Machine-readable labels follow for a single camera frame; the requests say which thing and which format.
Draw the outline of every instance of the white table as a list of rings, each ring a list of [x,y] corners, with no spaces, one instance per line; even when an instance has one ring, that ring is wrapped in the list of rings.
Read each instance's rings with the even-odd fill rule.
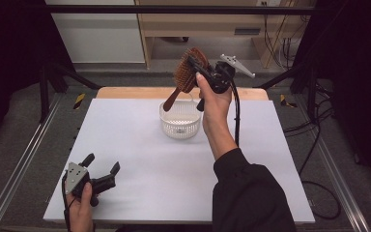
[[[210,223],[217,181],[202,130],[187,140],[166,136],[158,106],[165,99],[94,99],[68,162],[96,158],[91,178],[118,161],[116,187],[104,192],[93,219],[110,223]],[[264,164],[284,189],[294,221],[315,222],[272,101],[241,102],[240,147],[247,160]],[[229,113],[234,134],[234,104]],[[43,219],[63,222],[61,176]]]

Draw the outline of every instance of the white colander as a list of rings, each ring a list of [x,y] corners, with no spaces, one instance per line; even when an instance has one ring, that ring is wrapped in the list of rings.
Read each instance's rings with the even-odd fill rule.
[[[159,106],[159,115],[164,133],[177,139],[194,136],[200,128],[201,121],[201,112],[197,110],[197,104],[192,97],[191,101],[175,100],[171,109],[165,112],[162,102]]]

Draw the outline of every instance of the human hand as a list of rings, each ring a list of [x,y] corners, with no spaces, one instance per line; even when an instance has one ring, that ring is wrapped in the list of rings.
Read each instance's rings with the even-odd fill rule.
[[[237,148],[227,123],[231,103],[231,88],[222,94],[216,94],[206,78],[197,73],[197,84],[201,89],[200,98],[205,100],[203,128],[209,139],[215,160],[226,152]]]
[[[231,88],[223,94],[216,94],[206,78],[199,72],[196,74],[198,86],[201,89],[200,98],[205,100],[203,127],[205,133],[220,125],[227,125],[227,115],[231,102]]]
[[[69,217],[71,231],[73,232],[92,232],[92,206],[90,199],[92,197],[92,185],[88,182],[84,186],[82,198],[76,198],[71,193],[66,195],[69,206]]]

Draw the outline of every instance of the brown brush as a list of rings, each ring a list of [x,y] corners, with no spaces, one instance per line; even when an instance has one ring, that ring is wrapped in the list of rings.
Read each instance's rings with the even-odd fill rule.
[[[195,70],[188,63],[188,56],[192,56],[198,61],[199,65],[206,69],[209,66],[209,61],[207,60],[204,53],[197,47],[188,49],[183,55],[177,69],[174,71],[174,82],[176,83],[176,90],[171,94],[171,96],[165,101],[163,105],[164,111],[168,111],[173,106],[174,101],[180,92],[188,94],[195,86]]]

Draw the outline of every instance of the black jacket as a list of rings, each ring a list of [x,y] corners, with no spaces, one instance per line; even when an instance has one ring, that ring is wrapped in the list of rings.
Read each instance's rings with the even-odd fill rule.
[[[214,232],[296,231],[285,193],[267,167],[234,149],[214,164]]]

